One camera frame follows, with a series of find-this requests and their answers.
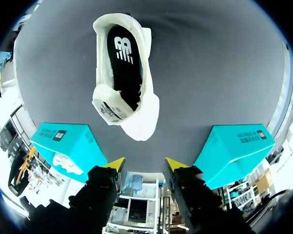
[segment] teal shoe box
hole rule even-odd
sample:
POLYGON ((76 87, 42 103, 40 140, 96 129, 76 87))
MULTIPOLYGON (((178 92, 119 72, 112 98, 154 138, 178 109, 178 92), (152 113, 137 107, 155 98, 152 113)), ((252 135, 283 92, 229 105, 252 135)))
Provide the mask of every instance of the teal shoe box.
POLYGON ((59 173, 82 183, 88 180, 87 173, 94 166, 108 163, 86 124, 43 123, 30 141, 59 173), (68 173, 60 165, 54 166, 52 160, 55 153, 66 155, 83 173, 68 173))
POLYGON ((194 165, 216 189, 250 174, 274 145, 262 124, 215 125, 194 165))

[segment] gray surface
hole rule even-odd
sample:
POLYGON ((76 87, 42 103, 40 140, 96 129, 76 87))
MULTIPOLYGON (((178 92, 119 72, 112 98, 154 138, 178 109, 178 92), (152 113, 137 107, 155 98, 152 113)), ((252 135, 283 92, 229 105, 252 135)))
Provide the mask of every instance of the gray surface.
POLYGON ((42 122, 87 123, 108 160, 161 172, 164 157, 192 164, 212 125, 268 124, 283 78, 282 38, 249 0, 62 0, 45 2, 15 51, 27 110, 42 122), (150 68, 160 115, 154 135, 136 142, 108 126, 91 104, 93 21, 130 12, 152 29, 150 68))

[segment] black insole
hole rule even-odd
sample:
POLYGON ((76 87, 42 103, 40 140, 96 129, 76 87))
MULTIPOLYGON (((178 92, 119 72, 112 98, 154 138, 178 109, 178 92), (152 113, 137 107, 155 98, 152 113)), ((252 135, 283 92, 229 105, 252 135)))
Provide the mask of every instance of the black insole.
POLYGON ((114 76, 114 90, 135 111, 140 101, 142 84, 140 55, 134 36, 115 25, 107 35, 107 50, 114 76))

